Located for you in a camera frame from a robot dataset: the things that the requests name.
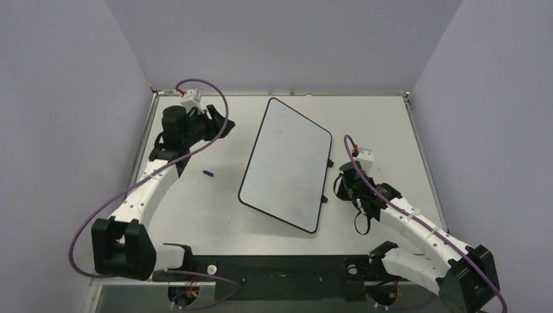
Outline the black framed whiteboard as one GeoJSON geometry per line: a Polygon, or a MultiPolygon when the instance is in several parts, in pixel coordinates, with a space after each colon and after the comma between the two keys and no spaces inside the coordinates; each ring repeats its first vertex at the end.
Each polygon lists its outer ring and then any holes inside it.
{"type": "Polygon", "coordinates": [[[309,234],[316,233],[332,134],[283,101],[267,102],[243,180],[241,204],[309,234]]]}

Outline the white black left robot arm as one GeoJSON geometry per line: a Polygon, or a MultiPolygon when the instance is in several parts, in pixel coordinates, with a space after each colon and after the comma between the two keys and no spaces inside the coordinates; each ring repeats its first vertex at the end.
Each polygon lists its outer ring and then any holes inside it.
{"type": "Polygon", "coordinates": [[[189,246],[154,244],[147,229],[163,197],[182,176],[191,147],[225,138],[235,122],[213,105],[205,110],[177,105],[163,111],[161,124],[138,186],[108,218],[96,219],[91,227],[95,271],[100,275],[147,280],[155,271],[169,269],[176,279],[187,280],[194,274],[195,264],[187,258],[192,254],[189,246]]]}

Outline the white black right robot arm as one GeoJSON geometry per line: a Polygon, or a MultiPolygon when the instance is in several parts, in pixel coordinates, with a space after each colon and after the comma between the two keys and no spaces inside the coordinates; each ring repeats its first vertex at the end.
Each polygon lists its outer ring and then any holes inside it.
{"type": "Polygon", "coordinates": [[[358,161],[343,164],[335,180],[336,196],[351,202],[359,215],[397,231],[421,256],[386,241],[368,257],[369,273],[376,278],[399,276],[436,295],[451,312],[478,312],[498,298],[508,311],[493,254],[454,238],[425,218],[392,186],[375,184],[358,161]]]}

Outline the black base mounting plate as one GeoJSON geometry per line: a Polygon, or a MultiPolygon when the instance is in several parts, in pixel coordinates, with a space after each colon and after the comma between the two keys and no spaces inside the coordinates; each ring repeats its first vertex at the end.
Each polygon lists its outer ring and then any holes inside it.
{"type": "Polygon", "coordinates": [[[195,278],[191,272],[206,273],[214,265],[214,300],[230,296],[240,301],[364,299],[372,288],[383,289],[395,276],[379,275],[369,267],[367,255],[303,256],[193,256],[177,273],[157,271],[155,282],[193,282],[198,295],[209,278],[195,278]]]}

